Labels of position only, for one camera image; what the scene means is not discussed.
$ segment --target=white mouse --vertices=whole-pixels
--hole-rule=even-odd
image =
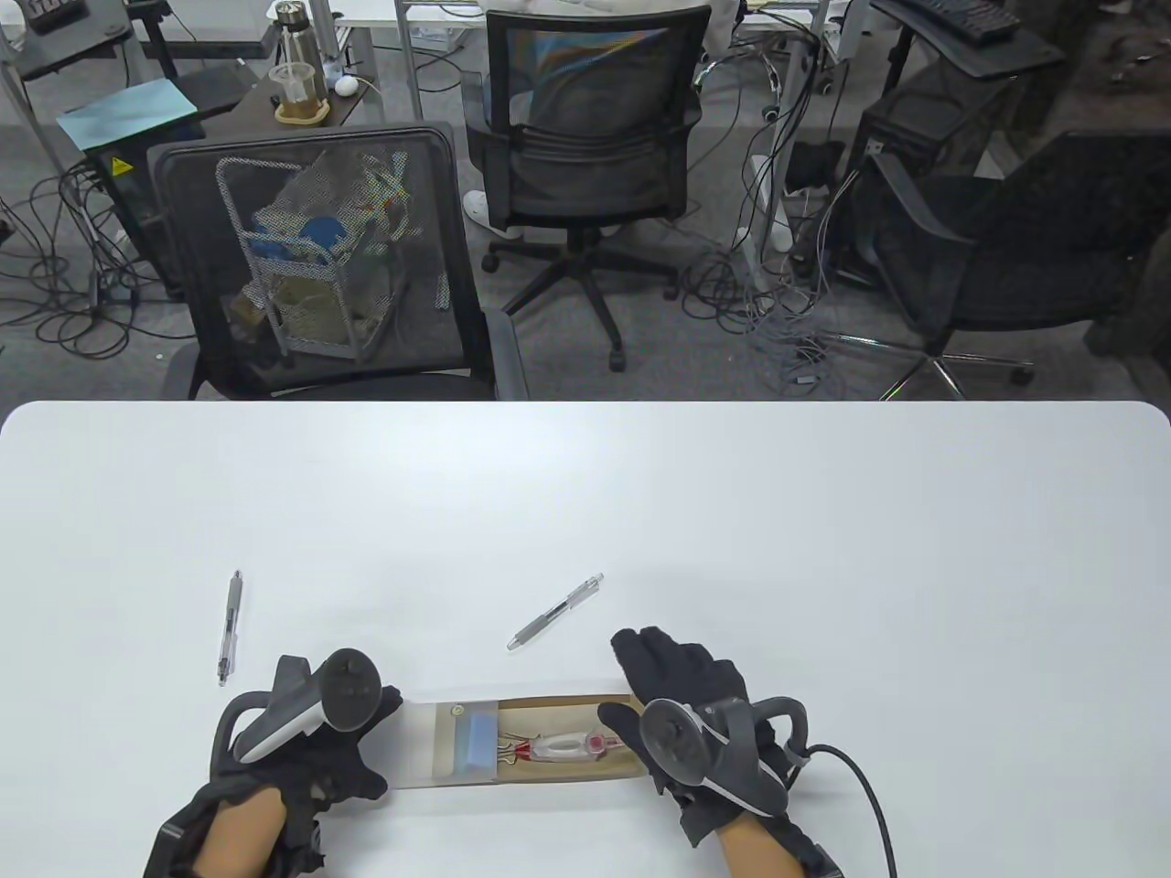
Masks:
[[[356,76],[338,77],[337,82],[334,83],[334,94],[338,97],[349,97],[350,95],[356,95],[358,92],[358,81]]]

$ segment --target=keyboard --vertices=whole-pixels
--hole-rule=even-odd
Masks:
[[[987,0],[899,0],[899,2],[977,46],[1004,40],[1021,26],[1020,19]]]
[[[28,29],[48,34],[89,13],[85,0],[16,0]]]

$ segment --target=chrome chair base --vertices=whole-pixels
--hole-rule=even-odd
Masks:
[[[915,364],[906,371],[906,373],[891,384],[890,387],[886,389],[885,393],[878,397],[878,399],[884,403],[888,399],[893,399],[908,385],[911,378],[918,375],[923,369],[931,369],[934,371],[936,375],[943,379],[944,384],[947,385],[947,390],[951,392],[953,399],[967,399],[967,397],[964,396],[964,389],[960,386],[959,380],[956,378],[954,373],[952,373],[949,365],[951,363],[994,365],[1012,369],[1013,371],[1009,373],[1009,380],[1018,386],[1023,386],[1033,380],[1034,364],[1027,359],[981,357],[978,354],[931,355],[922,348],[915,348],[910,344],[883,342],[877,338],[865,338],[857,335],[847,335],[845,332],[823,332],[822,337],[828,342],[837,342],[838,344],[844,344],[850,348],[858,348],[862,350],[889,350],[898,354],[911,354],[915,356]]]

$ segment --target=pen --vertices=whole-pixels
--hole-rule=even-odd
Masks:
[[[224,613],[224,639],[220,640],[220,657],[215,663],[215,675],[220,686],[227,682],[227,675],[235,667],[235,627],[240,622],[240,597],[244,594],[244,579],[237,570],[227,587],[227,610]]]
[[[589,577],[586,582],[578,585],[576,589],[566,595],[566,599],[560,604],[554,606],[552,610],[547,610],[528,623],[525,627],[516,632],[516,636],[508,642],[508,650],[515,650],[518,646],[523,646],[529,640],[532,640],[541,631],[545,631],[553,620],[561,616],[562,613],[573,610],[577,604],[588,598],[595,591],[597,587],[602,584],[603,576],[598,574],[597,576]]]

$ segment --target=white shoe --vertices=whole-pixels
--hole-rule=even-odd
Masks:
[[[488,197],[484,194],[482,190],[472,190],[464,196],[464,213],[475,225],[484,226],[493,234],[498,234],[509,241],[525,234],[525,229],[520,226],[509,226],[501,232],[499,228],[488,225]]]

